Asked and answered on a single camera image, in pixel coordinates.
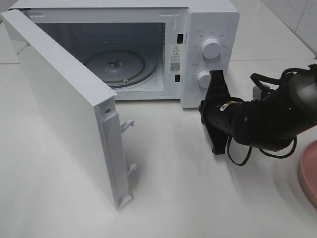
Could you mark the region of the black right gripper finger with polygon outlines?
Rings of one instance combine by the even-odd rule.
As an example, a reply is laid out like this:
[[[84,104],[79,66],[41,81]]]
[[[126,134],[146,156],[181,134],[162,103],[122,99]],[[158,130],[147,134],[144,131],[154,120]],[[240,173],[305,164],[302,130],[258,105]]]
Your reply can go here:
[[[209,83],[208,97],[229,97],[229,91],[224,79],[223,70],[211,70],[211,80]]]
[[[208,126],[207,132],[212,143],[212,152],[215,155],[225,154],[228,134],[213,126]]]

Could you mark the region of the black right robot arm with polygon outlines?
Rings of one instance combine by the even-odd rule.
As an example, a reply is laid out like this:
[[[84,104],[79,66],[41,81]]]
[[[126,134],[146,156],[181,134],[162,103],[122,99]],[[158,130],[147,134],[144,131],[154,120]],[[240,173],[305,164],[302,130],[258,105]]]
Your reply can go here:
[[[231,138],[245,146],[277,152],[317,124],[315,64],[309,69],[286,69],[279,79],[257,73],[250,78],[262,95],[243,101],[230,96],[221,70],[211,72],[199,112],[216,155],[225,153]]]

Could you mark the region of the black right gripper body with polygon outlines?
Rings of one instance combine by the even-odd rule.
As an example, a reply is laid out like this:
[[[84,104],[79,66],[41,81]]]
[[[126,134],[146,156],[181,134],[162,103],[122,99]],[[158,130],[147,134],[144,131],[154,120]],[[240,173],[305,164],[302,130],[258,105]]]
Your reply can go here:
[[[208,92],[200,105],[202,121],[208,134],[238,135],[238,109],[239,98]]]

